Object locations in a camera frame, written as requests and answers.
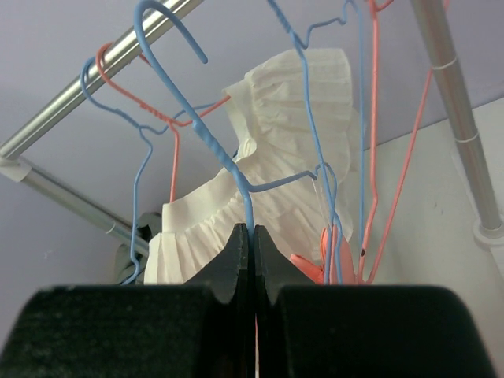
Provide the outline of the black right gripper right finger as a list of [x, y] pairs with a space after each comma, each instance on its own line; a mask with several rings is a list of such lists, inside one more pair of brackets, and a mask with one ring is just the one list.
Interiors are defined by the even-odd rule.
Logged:
[[254, 232], [262, 377], [493, 377], [463, 301], [444, 287], [321, 285]]

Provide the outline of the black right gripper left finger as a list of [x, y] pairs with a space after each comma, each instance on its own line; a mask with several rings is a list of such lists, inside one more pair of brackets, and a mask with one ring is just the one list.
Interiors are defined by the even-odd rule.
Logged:
[[181, 285], [47, 287], [1, 352], [4, 377], [246, 377], [248, 234]]

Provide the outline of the salmon pink skirt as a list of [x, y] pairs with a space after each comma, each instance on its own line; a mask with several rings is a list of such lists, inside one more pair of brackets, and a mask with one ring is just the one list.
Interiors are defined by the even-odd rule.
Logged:
[[[313, 263], [307, 260], [301, 255], [292, 254], [289, 257], [290, 262], [300, 270], [305, 276], [310, 278], [316, 284], [322, 284], [324, 282], [325, 273], [325, 262], [326, 262], [326, 252], [328, 249], [327, 244], [327, 229], [324, 228], [321, 233], [321, 239], [319, 243], [319, 250], [321, 255], [321, 263]], [[332, 262], [330, 266], [330, 284], [337, 284], [337, 268], [340, 268], [342, 273], [342, 283], [343, 284], [356, 284], [356, 276], [354, 272], [354, 263], [350, 251], [350, 246], [345, 238], [339, 248], [336, 247], [337, 244], [337, 229], [336, 226], [333, 227], [333, 237], [331, 247], [332, 251]]]

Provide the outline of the blue wire hanger grey skirt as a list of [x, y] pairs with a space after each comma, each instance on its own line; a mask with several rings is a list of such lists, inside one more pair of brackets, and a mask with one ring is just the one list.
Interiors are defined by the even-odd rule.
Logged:
[[248, 238], [252, 242], [254, 240], [254, 211], [251, 195], [253, 193], [263, 192], [272, 190], [283, 185], [287, 185], [296, 180], [300, 180], [303, 177], [309, 177], [312, 180], [316, 180], [317, 176], [314, 172], [309, 170], [296, 173], [292, 176], [286, 178], [272, 181], [271, 183], [265, 183], [260, 185], [253, 185], [249, 180], [243, 175], [239, 166], [232, 160], [225, 149], [220, 145], [218, 140], [213, 136], [202, 117], [196, 112], [195, 107], [193, 107], [186, 97], [182, 94], [179, 88], [174, 84], [172, 79], [169, 77], [167, 72], [161, 66], [161, 63], [155, 57], [150, 43], [147, 41], [146, 33], [143, 27], [143, 14], [147, 10], [154, 10], [159, 12], [162, 16], [167, 18], [172, 22], [173, 26], [180, 32], [184, 37], [189, 47], [194, 51], [197, 58], [201, 63], [206, 64], [208, 62], [208, 57], [204, 53], [203, 49], [199, 46], [193, 35], [188, 31], [183, 22], [178, 18], [178, 16], [170, 10], [167, 6], [163, 5], [159, 1], [140, 1], [136, 6], [133, 13], [133, 27], [136, 33], [136, 38], [141, 47], [143, 55], [146, 56], [150, 65], [153, 67], [154, 71], [158, 75], [161, 82], [168, 88], [172, 96], [178, 101], [182, 106], [182, 109], [191, 119], [191, 128], [193, 132], [205, 143], [205, 145], [212, 151], [217, 160], [223, 165], [223, 167], [232, 175], [233, 180], [243, 198], [244, 209], [245, 209], [245, 224], [248, 232]]

